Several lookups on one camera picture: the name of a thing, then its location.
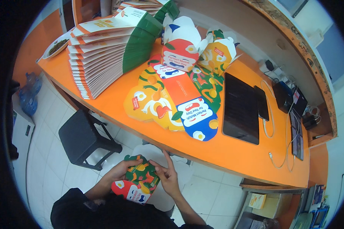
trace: smartphone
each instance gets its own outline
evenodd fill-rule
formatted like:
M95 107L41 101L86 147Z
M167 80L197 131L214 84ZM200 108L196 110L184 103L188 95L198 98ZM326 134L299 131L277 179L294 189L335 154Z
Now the smartphone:
M269 121L269 110L267 109L266 94L261 88L254 86L253 87L256 94L257 100L257 110L259 112L259 117Z

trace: orange table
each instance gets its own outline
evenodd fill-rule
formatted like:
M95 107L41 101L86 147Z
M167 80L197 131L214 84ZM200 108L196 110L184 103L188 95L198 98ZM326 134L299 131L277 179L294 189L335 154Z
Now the orange table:
M158 42L159 40L154 45L152 55L161 52L161 45ZM287 114L278 109L275 98L271 96L267 88L264 88L264 90L269 96L275 121L275 134L273 138L269 139L266 137L261 119L259 120L259 145L223 135L221 130L224 92L222 91L220 92L220 97L222 98L221 108L217 112L219 120L218 133L213 139L201 142L189 137L184 131L172 132L165 130L155 122L143 123L130 118L125 113L123 107L124 99L129 90L138 84L138 77L147 68L147 63L121 76L95 100L83 100L71 75L68 60L69 56L66 51L63 51L53 58L41 59L38 65L46 73L49 80L60 89L119 127L172 153L215 169L275 185L307 187L310 165L307 131L303 126L304 159L303 161L295 159L292 172L288 170L286 164L281 169L276 169L269 158L269 152L271 152L277 166L284 161L286 153L286 123L288 125L288 143L291 141L291 133L289 119L286 122ZM226 71L252 87L254 85L260 87L260 82L263 79L256 71L252 70L252 67L250 68L247 64L244 64L241 57L235 60ZM267 122L266 127L270 135L273 131L271 121ZM288 154L289 166L292 167L293 156L291 154L291 147L289 147Z

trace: person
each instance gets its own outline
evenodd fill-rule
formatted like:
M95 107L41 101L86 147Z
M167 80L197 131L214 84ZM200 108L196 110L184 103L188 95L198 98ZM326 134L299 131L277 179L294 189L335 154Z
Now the person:
M191 208L182 196L177 172L168 153L163 150L168 163L165 168L149 160L155 166L156 174L165 192L176 203L185 222L184 229L213 229ZM85 194L78 188L70 189L52 207L51 223L54 229L64 228L179 228L165 212L151 204L137 204L111 193L114 181L125 180L130 166L136 166L139 160L121 161L108 171L101 180Z

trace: plate of food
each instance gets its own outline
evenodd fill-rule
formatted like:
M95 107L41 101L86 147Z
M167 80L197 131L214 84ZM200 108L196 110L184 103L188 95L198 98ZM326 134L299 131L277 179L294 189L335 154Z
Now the plate of food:
M71 32L72 32L72 29L69 30L67 33L62 34L55 41L53 41L50 44L50 46L46 49L42 58L44 59L51 58L59 54L61 51L63 51L66 48L69 39L71 38L71 35L70 35Z

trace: white plate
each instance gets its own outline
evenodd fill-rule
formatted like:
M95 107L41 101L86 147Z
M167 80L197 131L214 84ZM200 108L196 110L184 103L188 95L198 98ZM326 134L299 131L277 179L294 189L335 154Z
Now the white plate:
M71 38L71 35L70 35L71 32L72 32L72 29L69 30L68 32L62 34L62 35L59 36L55 41L53 41L53 42L50 44L50 46L46 49L46 51L45 51L45 53L43 54L42 58L43 58L43 59L47 59L47 58L50 58L50 57L54 57L54 56L56 56L57 54L59 54L61 51L63 51L63 50L66 48L66 46L67 46L67 44L68 44L69 41L66 42L63 46L61 46L58 50L56 50L56 52L52 53L52 55L48 55L49 52L50 52L50 50L57 44L57 42L60 42L60 41L62 41L62 40L64 40L64 39L70 39L70 38Z

